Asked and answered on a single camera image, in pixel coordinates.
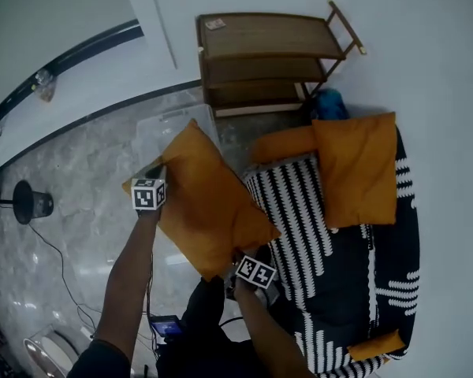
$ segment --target phone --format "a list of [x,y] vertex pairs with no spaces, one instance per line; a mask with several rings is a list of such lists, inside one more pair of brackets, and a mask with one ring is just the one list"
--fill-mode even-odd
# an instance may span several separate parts
[[182,334],[181,322],[177,315],[166,315],[164,317],[148,317],[149,325],[162,338],[168,339]]

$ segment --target orange pillow edge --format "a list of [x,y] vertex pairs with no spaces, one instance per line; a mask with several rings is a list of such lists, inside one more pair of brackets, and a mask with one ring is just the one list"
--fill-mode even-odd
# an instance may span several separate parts
[[362,361],[381,354],[391,353],[405,346],[406,344],[400,337],[399,329],[396,329],[394,332],[380,335],[354,346],[348,346],[347,350],[355,361]]
[[316,150],[317,140],[312,125],[299,126],[259,137],[251,148],[251,162],[268,164]]

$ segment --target shelf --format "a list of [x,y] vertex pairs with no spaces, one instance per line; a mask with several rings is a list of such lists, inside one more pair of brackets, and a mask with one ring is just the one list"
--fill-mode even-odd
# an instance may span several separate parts
[[281,105],[302,102],[296,85],[226,87],[208,90],[208,101],[214,110],[242,106]]
[[[225,27],[209,30],[205,23],[222,19]],[[316,57],[344,60],[322,18],[274,13],[219,13],[197,21],[205,60],[244,57]]]
[[207,88],[268,86],[278,83],[323,83],[326,74],[318,59],[269,57],[206,62]]

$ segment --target electrical cord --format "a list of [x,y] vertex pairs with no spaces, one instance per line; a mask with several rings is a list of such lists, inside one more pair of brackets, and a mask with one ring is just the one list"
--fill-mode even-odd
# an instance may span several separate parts
[[149,270],[149,281],[147,282],[147,289],[146,289],[146,313],[147,313],[147,324],[149,325],[149,329],[151,330],[151,350],[153,355],[155,356],[156,361],[159,359],[158,356],[158,337],[156,335],[156,331],[151,325],[150,319],[154,316],[151,314],[151,288],[152,288],[152,271],[153,271],[153,255],[151,254],[151,268]]
[[[262,292],[262,293],[264,294],[264,296],[265,296],[265,299],[266,299],[266,309],[268,309],[268,307],[270,306],[270,297],[268,296],[268,293],[266,293],[266,290],[261,290],[261,292]],[[228,323],[230,323],[230,322],[239,321],[240,319],[244,319],[244,317],[234,317],[234,318],[228,319],[227,321],[222,322],[222,323],[219,325],[219,328],[222,328],[225,324],[228,324]]]
[[222,328],[225,324],[228,324],[229,322],[238,321],[240,319],[244,319],[244,317],[234,317],[234,318],[228,319],[227,321],[222,322],[219,325],[219,328]]
[[40,235],[40,233],[35,230],[31,224],[28,224],[28,226],[32,229],[32,231],[37,234],[37,236],[48,246],[50,246],[51,248],[53,248],[54,250],[56,250],[56,252],[59,253],[60,255],[60,258],[61,258],[61,279],[63,280],[63,284],[65,285],[66,287],[66,290],[68,291],[69,293],[69,296],[70,296],[70,299],[72,300],[72,302],[75,304],[75,306],[77,307],[77,316],[79,317],[79,319],[84,323],[86,324],[87,326],[89,326],[89,324],[86,323],[86,321],[84,321],[84,319],[82,318],[82,316],[80,315],[80,312],[82,312],[84,315],[86,315],[86,317],[89,318],[89,320],[91,321],[91,326],[93,328],[93,335],[95,334],[96,332],[96,326],[95,326],[95,322],[93,321],[93,318],[91,318],[91,316],[89,315],[89,313],[87,313],[86,311],[84,311],[81,307],[80,307],[80,304],[75,300],[75,298],[73,297],[72,295],[72,292],[70,291],[69,289],[69,285],[66,283],[66,280],[65,280],[65,259],[63,258],[63,254],[61,253],[61,251],[55,247],[54,245],[52,245],[51,243],[47,242],[47,240]]
[[[93,333],[91,334],[91,338],[93,338],[93,335],[95,334],[96,332],[96,326],[95,326],[95,322],[93,321],[93,318],[91,318],[91,316],[82,309],[82,307],[86,307],[88,309],[90,309],[91,311],[93,312],[96,312],[96,313],[102,313],[101,310],[99,309],[95,309],[95,308],[92,308],[90,307],[88,304],[84,304],[84,303],[79,303],[75,300],[75,298],[73,297],[72,295],[72,292],[70,291],[69,289],[69,285],[66,283],[66,280],[65,280],[65,258],[63,257],[63,253],[57,248],[55,247],[53,244],[49,243],[37,230],[35,230],[33,228],[33,226],[31,224],[28,224],[28,226],[32,229],[32,231],[48,246],[50,246],[52,249],[56,250],[56,252],[58,252],[58,254],[60,255],[60,259],[61,259],[61,279],[63,280],[63,284],[65,285],[65,288],[66,290],[68,291],[69,293],[69,296],[70,296],[70,299],[72,300],[72,302],[75,304],[76,306],[76,309],[77,309],[77,316],[79,317],[79,319],[81,320],[81,322],[83,324],[85,324],[86,326],[88,326],[89,328],[92,328],[93,329]],[[149,282],[147,283],[147,311],[143,311],[142,312],[142,315],[150,315],[150,299],[151,299],[151,286],[152,286],[152,260],[151,260],[151,271],[149,273]],[[87,321],[85,321],[82,316],[80,315],[80,313],[83,313],[86,317],[89,318],[89,320],[91,321],[91,324],[89,324]],[[137,333],[138,336],[142,337],[143,339],[145,340],[148,340],[148,341],[151,341],[152,342],[152,352],[154,353],[155,355],[155,358],[156,360],[158,360],[158,355],[156,354],[156,348],[157,348],[157,338],[156,338],[156,332],[154,331],[154,329],[151,327],[151,325],[149,324],[149,327],[151,328],[151,333],[152,333],[152,337],[151,338],[148,338],[144,335],[142,335],[141,333]],[[145,344],[144,342],[142,342],[142,340],[138,339],[137,340],[142,343],[142,345],[144,345],[147,349],[149,348],[149,346],[147,344]]]

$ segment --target black sleeve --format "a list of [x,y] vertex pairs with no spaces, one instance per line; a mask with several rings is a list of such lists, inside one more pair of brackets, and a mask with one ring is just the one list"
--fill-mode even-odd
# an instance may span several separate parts
[[129,378],[130,370],[131,365],[122,351],[110,343],[93,340],[80,355],[67,378]]

